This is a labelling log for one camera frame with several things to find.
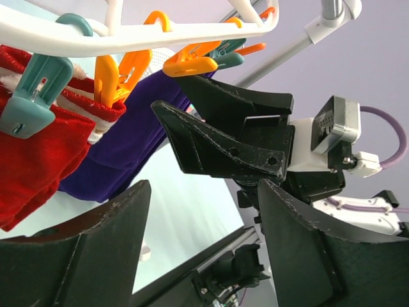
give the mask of folded cloth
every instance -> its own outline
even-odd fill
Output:
[[[59,190],[81,200],[102,202],[127,189],[166,137],[150,107],[156,100],[180,109],[190,104],[177,82],[163,71],[143,79],[125,101],[127,112],[92,146],[77,170],[61,181]]]
[[[0,46],[0,112],[30,58],[25,51]],[[29,139],[0,132],[0,228],[5,231],[41,207],[126,110],[121,103],[111,109],[81,95],[93,84],[85,77],[74,79],[69,85],[80,91],[62,92],[50,108],[56,119],[48,127]]]

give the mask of teal clip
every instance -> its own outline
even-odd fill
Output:
[[[247,40],[239,38],[237,40],[224,40],[220,46],[209,53],[209,57],[213,58],[217,63],[218,70],[226,69],[241,65],[244,63],[244,57],[235,53]]]
[[[86,20],[75,14],[64,14],[56,22],[73,24],[85,35],[93,34]],[[56,119],[51,105],[72,75],[73,65],[68,58],[34,54],[0,116],[0,131],[27,139],[50,125]],[[38,89],[43,80],[45,83]]]

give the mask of red cloth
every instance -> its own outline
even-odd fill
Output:
[[[25,51],[0,46],[0,67],[7,70],[23,73],[30,58]],[[69,86],[93,92],[93,80],[88,78],[73,78]],[[0,112],[11,95],[0,83]],[[122,103],[111,109],[67,89],[61,95],[75,112],[51,106],[56,120],[29,139],[0,132],[0,228],[5,231],[41,207],[60,180],[78,168],[96,125],[113,124],[125,112]]]

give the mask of screw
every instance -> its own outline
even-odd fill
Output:
[[[343,164],[349,164],[349,163],[351,163],[351,158],[349,158],[349,157],[345,157],[344,159],[343,159]]]

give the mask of orange clip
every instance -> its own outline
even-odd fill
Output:
[[[252,54],[255,52],[262,51],[266,48],[267,44],[265,43],[257,43],[256,45],[248,46],[245,48],[235,50],[235,53],[239,53],[242,56],[246,56],[248,54]]]
[[[232,22],[238,28],[243,22],[237,17],[231,17],[226,22]],[[183,77],[186,75],[199,75],[214,72],[219,66],[214,59],[205,56],[216,49],[222,43],[221,40],[207,43],[192,43],[174,56],[169,58],[163,67],[163,71],[169,77]]]
[[[263,13],[260,14],[260,18],[266,19],[268,18],[268,14],[274,14],[275,13],[275,8],[273,6],[269,7],[267,10],[265,10]]]
[[[163,31],[170,31],[167,15],[160,11],[150,13],[144,24],[160,20]],[[152,60],[152,51],[127,52],[119,66],[111,56],[99,56],[95,62],[94,99],[107,107],[125,100],[139,82]]]

